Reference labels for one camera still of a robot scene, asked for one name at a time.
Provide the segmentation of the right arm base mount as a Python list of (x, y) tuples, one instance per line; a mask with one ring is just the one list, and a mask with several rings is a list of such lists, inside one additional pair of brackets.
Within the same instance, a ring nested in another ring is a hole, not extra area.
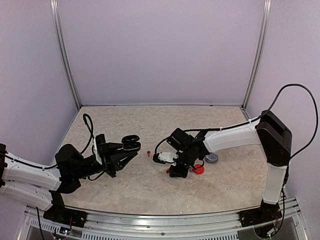
[(260, 206), (239, 212), (240, 224), (244, 227), (254, 227), (254, 233), (262, 240), (271, 239), (275, 235), (284, 220), (284, 214), (281, 212), (280, 205), (269, 204), (261, 201)]

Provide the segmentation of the black earbud charging case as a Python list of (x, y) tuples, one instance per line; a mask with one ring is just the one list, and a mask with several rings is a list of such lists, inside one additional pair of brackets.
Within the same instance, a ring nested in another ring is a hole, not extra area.
[(121, 139), (122, 148), (125, 151), (133, 151), (133, 150), (140, 150), (141, 143), (140, 137), (138, 135), (127, 135)]

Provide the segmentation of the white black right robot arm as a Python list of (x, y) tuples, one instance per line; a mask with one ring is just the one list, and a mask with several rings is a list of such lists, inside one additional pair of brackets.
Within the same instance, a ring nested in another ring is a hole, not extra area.
[(242, 146), (260, 146), (264, 152), (268, 172), (261, 207), (256, 218), (266, 222), (275, 212), (291, 159), (292, 133), (271, 111), (263, 111), (257, 120), (229, 126), (219, 130), (200, 130), (196, 136), (177, 128), (168, 137), (176, 151), (175, 163), (169, 168), (171, 178), (186, 178), (196, 160), (220, 150)]

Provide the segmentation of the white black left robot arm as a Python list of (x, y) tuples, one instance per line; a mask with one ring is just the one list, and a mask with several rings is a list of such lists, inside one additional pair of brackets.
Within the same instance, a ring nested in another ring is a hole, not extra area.
[(49, 210), (57, 221), (70, 218), (70, 211), (58, 198), (71, 194), (80, 186), (80, 180), (96, 174), (114, 178), (141, 149), (141, 143), (99, 143), (95, 153), (83, 155), (71, 144), (64, 145), (55, 155), (56, 165), (32, 164), (0, 146), (0, 193), (20, 200), (42, 211)]

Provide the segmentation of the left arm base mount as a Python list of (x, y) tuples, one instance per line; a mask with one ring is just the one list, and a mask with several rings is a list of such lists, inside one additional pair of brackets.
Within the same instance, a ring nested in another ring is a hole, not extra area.
[(87, 213), (81, 210), (67, 208), (59, 192), (49, 191), (52, 197), (52, 206), (44, 211), (43, 218), (71, 227), (83, 228), (87, 219)]

